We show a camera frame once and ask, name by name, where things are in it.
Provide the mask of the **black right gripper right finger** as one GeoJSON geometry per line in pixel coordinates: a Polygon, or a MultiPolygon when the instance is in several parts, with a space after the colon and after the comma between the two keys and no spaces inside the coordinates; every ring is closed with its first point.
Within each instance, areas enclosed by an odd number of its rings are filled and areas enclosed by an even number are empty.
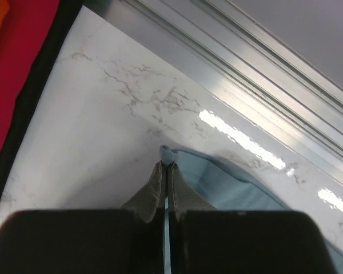
{"type": "Polygon", "coordinates": [[[315,222],[298,211],[220,211],[167,169],[172,273],[335,273],[315,222]]]}

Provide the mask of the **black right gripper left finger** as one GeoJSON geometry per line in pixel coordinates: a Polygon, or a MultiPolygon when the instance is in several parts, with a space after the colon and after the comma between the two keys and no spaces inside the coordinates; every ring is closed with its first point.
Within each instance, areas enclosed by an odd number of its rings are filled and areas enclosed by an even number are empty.
{"type": "Polygon", "coordinates": [[[166,168],[122,207],[31,210],[0,228],[0,273],[163,273],[166,168]]]}

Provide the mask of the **folded black t-shirt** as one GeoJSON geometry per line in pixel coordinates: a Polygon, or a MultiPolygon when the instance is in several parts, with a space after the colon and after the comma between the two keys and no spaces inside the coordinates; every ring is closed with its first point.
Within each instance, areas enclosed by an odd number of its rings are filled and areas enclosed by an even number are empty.
{"type": "Polygon", "coordinates": [[[59,1],[58,11],[54,18],[53,24],[47,34],[47,37],[33,63],[30,74],[22,89],[22,92],[26,95],[33,95],[34,99],[28,103],[25,103],[23,99],[19,99],[19,106],[27,106],[27,115],[25,118],[25,124],[23,130],[18,138],[17,145],[14,151],[14,159],[10,165],[10,169],[4,181],[0,184],[0,201],[3,194],[3,190],[7,179],[9,177],[10,170],[13,166],[15,157],[24,139],[25,133],[29,126],[29,123],[37,108],[38,101],[42,95],[42,91],[47,82],[47,79],[54,66],[55,60],[59,54],[59,51],[63,45],[63,42],[72,27],[82,5],[82,1],[59,1]]]}

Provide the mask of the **folded crimson t-shirt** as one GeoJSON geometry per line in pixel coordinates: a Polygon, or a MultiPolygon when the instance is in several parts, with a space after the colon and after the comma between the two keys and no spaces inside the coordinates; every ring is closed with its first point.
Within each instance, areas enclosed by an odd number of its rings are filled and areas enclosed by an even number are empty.
{"type": "Polygon", "coordinates": [[[10,169],[34,96],[22,89],[58,11],[59,1],[8,1],[0,29],[0,184],[10,169]]]}

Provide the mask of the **aluminium table edge rail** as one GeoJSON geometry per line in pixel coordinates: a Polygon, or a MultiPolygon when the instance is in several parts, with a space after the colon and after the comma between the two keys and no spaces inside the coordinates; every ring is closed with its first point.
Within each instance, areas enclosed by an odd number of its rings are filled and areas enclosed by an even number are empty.
{"type": "Polygon", "coordinates": [[[85,5],[343,183],[343,90],[231,1],[85,5]]]}

